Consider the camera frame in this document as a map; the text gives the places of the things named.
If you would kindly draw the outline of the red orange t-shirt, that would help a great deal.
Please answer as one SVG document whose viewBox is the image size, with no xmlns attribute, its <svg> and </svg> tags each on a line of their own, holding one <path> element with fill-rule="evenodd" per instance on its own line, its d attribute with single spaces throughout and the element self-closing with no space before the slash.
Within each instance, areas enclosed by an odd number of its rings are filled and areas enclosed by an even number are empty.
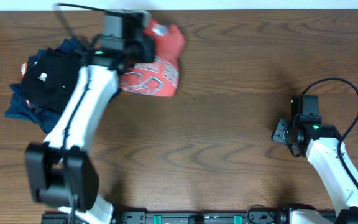
<svg viewBox="0 0 358 224">
<path fill-rule="evenodd" d="M 172 97 L 178 89 L 185 36 L 175 24 L 165 26 L 153 19 L 144 34 L 155 41 L 155 59 L 152 63 L 134 65 L 120 77 L 119 87 L 130 93 Z"/>
</svg>

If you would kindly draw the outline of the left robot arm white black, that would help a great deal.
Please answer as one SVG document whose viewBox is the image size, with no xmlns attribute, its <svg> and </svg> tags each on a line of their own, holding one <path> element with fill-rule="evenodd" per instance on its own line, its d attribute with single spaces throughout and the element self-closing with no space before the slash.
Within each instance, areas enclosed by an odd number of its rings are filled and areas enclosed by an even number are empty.
<svg viewBox="0 0 358 224">
<path fill-rule="evenodd" d="M 75 64 L 75 88 L 56 126 L 41 143 L 30 143 L 25 165 L 34 201 L 66 213 L 65 223 L 111 223 L 113 205 L 99 194 L 99 176 L 90 159 L 95 131 L 117 93 L 119 76 L 135 63 L 154 61 L 152 37 L 113 38 L 120 44 L 78 49 L 60 62 Z"/>
</svg>

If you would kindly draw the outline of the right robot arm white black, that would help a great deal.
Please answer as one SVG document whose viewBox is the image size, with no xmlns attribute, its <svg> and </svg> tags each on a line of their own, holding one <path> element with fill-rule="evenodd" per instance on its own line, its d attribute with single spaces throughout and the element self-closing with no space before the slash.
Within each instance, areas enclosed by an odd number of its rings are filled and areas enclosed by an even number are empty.
<svg viewBox="0 0 358 224">
<path fill-rule="evenodd" d="M 333 203 L 336 223 L 358 223 L 358 171 L 333 125 L 280 119 L 271 139 L 314 167 Z"/>
</svg>

